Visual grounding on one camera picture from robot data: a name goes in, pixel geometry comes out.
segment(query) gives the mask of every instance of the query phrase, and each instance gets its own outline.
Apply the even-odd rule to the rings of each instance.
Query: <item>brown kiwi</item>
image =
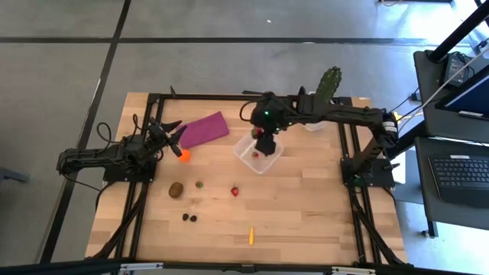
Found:
[[[168,195],[174,199],[178,199],[183,192],[183,184],[182,183],[173,183],[168,190]]]

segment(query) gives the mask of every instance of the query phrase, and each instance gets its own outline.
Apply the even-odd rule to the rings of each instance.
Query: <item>green cactus toy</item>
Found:
[[[322,75],[321,82],[316,90],[316,95],[324,102],[330,103],[341,81],[342,71],[340,68],[337,66],[330,68]]]

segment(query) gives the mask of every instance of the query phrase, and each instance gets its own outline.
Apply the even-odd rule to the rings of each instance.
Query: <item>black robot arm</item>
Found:
[[[393,147],[397,143],[397,123],[393,114],[379,108],[331,104],[315,95],[306,95],[303,88],[301,91],[298,95],[288,95],[286,98],[278,98],[272,92],[265,92],[254,101],[257,104],[249,122],[258,129],[255,148],[265,155],[273,154],[274,134],[286,131],[288,127],[297,123],[333,121],[365,126],[371,130],[373,138],[369,145],[353,158],[352,174],[371,175],[372,161],[384,148]]]
[[[186,126],[171,136],[167,135],[180,123],[181,121],[169,124],[156,123],[150,118],[150,125],[146,131],[123,137],[106,148],[65,150],[58,158],[56,169],[60,174],[67,175],[83,168],[103,167],[105,180],[109,180],[107,176],[115,181],[150,179],[154,174],[155,156],[159,150],[170,146],[178,157],[182,155],[177,143]]]

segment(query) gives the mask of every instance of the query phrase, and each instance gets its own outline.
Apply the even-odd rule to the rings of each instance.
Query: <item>wooden table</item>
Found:
[[[128,93],[116,140],[132,133],[133,113],[143,118],[147,96]],[[370,104],[366,98],[352,101],[356,106]],[[232,150],[251,130],[249,122],[238,117],[243,103],[165,100],[162,122],[187,123],[221,111],[230,134],[191,148],[189,163],[179,162],[165,148],[149,189],[138,260],[347,265],[357,261],[351,207],[339,166],[338,125],[328,122],[314,132],[297,125],[281,132],[276,139],[285,147],[283,155],[264,175],[258,175]],[[249,117],[254,105],[248,107],[244,117]],[[353,154],[349,127],[345,128]],[[370,131],[358,127],[358,135],[363,148]],[[197,180],[203,188],[196,188]],[[176,181],[185,189],[179,199],[171,199],[168,189]],[[239,188],[237,197],[230,193],[233,186]],[[86,256],[99,251],[119,226],[127,190],[128,183],[116,183],[102,194]],[[377,230],[394,253],[406,260],[392,198],[380,188],[369,191]],[[183,213],[197,215],[198,221],[184,222]],[[254,244],[249,245],[252,226]],[[131,231],[123,255],[128,255]],[[365,230],[363,236],[367,260],[373,261]]]

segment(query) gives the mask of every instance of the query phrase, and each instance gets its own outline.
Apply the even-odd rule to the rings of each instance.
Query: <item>small orange ball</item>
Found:
[[[180,157],[178,157],[178,159],[183,163],[189,162],[190,151],[189,150],[181,150],[181,151],[182,151],[182,155]]]

